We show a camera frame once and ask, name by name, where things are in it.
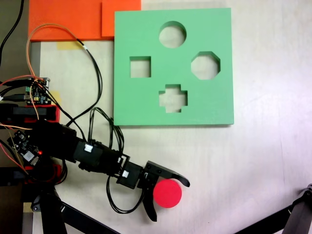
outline yellow tape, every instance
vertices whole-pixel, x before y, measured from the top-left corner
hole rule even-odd
[[[59,103],[59,105],[61,105],[61,98],[60,98],[60,94],[58,91],[50,91],[50,93],[52,94],[52,96],[55,98],[55,100]]]
[[[78,41],[58,41],[57,50],[81,50],[84,49]]]

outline circular hole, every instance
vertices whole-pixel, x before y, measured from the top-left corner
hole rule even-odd
[[[185,39],[185,27],[179,22],[167,22],[160,29],[159,41],[165,47],[177,48],[184,43]]]

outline circuit board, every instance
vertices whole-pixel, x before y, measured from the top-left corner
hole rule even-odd
[[[38,150],[37,147],[29,144],[28,137],[25,133],[18,130],[15,133],[15,137],[13,138],[13,142],[11,138],[8,139],[9,145],[12,148],[16,148],[17,152],[22,155],[24,159],[26,159],[31,165],[35,166],[40,156],[42,154],[41,151]]]
[[[47,89],[49,89],[49,78],[43,78],[43,80],[38,80],[38,83]],[[35,105],[51,105],[51,100],[46,97],[45,92],[40,88],[33,86],[31,90],[32,98]],[[26,87],[26,103],[27,105],[32,105],[30,100],[30,87]]]

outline cable connector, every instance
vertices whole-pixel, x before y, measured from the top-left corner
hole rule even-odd
[[[93,149],[93,146],[92,146],[92,145],[88,145],[88,144],[85,144],[85,145],[84,145],[84,150],[85,150],[86,152],[91,153],[91,152],[92,152],[92,149]]]

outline robotic arm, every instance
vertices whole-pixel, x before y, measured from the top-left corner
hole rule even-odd
[[[75,130],[59,123],[39,121],[32,130],[25,133],[17,131],[13,142],[19,154],[34,167],[47,157],[55,157],[70,162],[79,162],[79,167],[89,172],[105,173],[110,177],[117,178],[117,183],[130,189],[137,185],[142,189],[141,201],[148,217],[157,221],[156,211],[153,204],[153,190],[160,177],[164,179],[177,179],[184,186],[189,187],[188,179],[182,175],[164,168],[156,163],[148,161],[143,168],[130,162],[130,157],[115,151],[101,142],[91,140],[86,143],[76,136]],[[116,210],[111,202],[109,193],[109,179],[107,192],[112,208],[120,214],[128,214]]]

